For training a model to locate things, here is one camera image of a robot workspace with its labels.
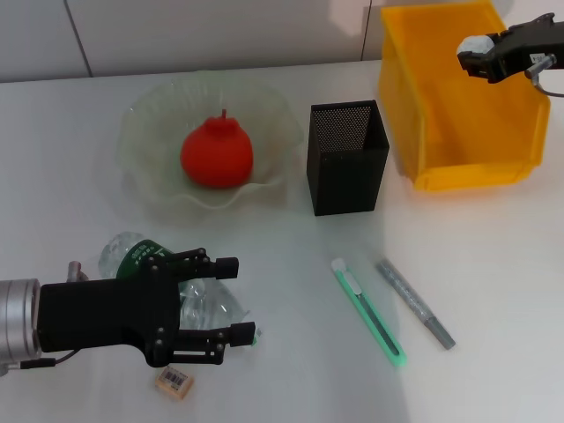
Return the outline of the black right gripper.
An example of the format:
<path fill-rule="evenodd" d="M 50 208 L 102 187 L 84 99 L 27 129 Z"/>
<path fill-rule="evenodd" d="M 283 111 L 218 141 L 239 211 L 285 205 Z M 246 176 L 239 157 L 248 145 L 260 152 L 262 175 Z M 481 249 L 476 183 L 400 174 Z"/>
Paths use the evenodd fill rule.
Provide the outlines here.
<path fill-rule="evenodd" d="M 488 33 L 493 48 L 485 55 L 461 52 L 458 61 L 470 77 L 500 83 L 517 73 L 525 72 L 544 57 L 552 56 L 550 70 L 563 69 L 563 22 L 555 22 L 553 12 L 532 21 L 510 26 L 500 33 Z"/>

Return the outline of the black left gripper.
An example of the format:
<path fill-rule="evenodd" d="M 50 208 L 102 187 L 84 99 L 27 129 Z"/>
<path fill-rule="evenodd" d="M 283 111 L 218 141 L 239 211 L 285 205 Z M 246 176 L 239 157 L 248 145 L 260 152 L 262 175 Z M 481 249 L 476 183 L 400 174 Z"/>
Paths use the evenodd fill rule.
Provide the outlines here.
<path fill-rule="evenodd" d="M 111 345 L 137 348 L 164 367 L 179 331 L 178 283 L 237 278 L 236 257 L 212 261 L 206 249 L 153 255 L 127 278 L 50 284 L 40 291 L 40 346 L 45 353 Z"/>

